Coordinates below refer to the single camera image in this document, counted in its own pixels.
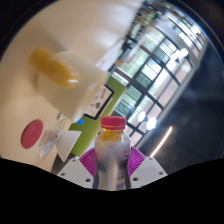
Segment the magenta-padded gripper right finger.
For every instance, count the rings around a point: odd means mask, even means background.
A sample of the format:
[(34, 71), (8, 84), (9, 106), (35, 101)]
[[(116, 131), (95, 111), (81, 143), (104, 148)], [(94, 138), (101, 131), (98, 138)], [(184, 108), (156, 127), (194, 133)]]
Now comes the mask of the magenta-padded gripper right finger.
[(140, 188), (165, 177), (167, 173), (154, 157), (147, 157), (132, 147), (128, 159), (130, 188)]

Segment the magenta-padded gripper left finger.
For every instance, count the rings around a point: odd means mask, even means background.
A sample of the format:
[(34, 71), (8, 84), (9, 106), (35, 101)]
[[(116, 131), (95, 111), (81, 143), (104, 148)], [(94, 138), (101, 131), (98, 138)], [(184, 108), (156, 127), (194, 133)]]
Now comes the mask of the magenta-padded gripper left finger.
[(84, 188), (92, 188), (97, 173), (95, 149), (92, 148), (80, 158), (70, 159), (58, 176)]

